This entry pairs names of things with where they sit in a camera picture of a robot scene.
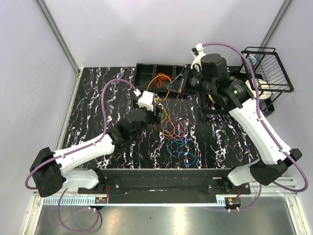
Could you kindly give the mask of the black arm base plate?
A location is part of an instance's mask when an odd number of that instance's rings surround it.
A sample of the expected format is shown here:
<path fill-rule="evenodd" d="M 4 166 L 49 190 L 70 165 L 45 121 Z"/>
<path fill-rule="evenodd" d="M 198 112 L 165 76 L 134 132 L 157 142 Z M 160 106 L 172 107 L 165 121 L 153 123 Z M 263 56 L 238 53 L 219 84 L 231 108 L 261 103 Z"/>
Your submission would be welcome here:
<path fill-rule="evenodd" d="M 109 194 L 109 204 L 209 204 L 217 195 L 249 195 L 249 184 L 231 186 L 229 169 L 105 169 L 96 170 L 99 185 L 79 187 L 79 194 Z"/>

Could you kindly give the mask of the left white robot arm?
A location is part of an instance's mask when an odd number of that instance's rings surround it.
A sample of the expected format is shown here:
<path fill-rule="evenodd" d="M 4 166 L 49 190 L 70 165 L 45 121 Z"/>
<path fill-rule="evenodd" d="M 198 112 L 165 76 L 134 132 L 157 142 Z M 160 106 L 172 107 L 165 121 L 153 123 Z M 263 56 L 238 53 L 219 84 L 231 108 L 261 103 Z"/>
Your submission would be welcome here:
<path fill-rule="evenodd" d="M 100 156 L 117 152 L 131 145 L 149 125 L 160 124 L 161 109 L 145 107 L 132 109 L 114 127 L 87 142 L 70 148 L 39 151 L 30 168 L 35 190 L 43 198 L 63 189 L 79 188 L 88 193 L 100 194 L 108 188 L 108 180 L 99 169 L 78 169 L 81 164 Z"/>

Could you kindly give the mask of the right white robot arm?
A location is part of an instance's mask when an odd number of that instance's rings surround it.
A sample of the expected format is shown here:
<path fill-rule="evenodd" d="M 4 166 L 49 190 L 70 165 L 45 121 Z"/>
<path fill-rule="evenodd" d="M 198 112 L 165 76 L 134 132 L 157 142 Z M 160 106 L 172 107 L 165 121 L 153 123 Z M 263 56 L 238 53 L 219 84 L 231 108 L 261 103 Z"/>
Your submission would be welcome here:
<path fill-rule="evenodd" d="M 230 77 L 226 59 L 217 53 L 204 54 L 195 64 L 186 64 L 167 90 L 208 95 L 243 127 L 257 148 L 258 160 L 234 168 L 222 181 L 222 188 L 228 194 L 235 193 L 245 183 L 267 186 L 302 157 L 299 149 L 290 148 L 277 135 L 260 112 L 251 90 L 244 81 Z"/>

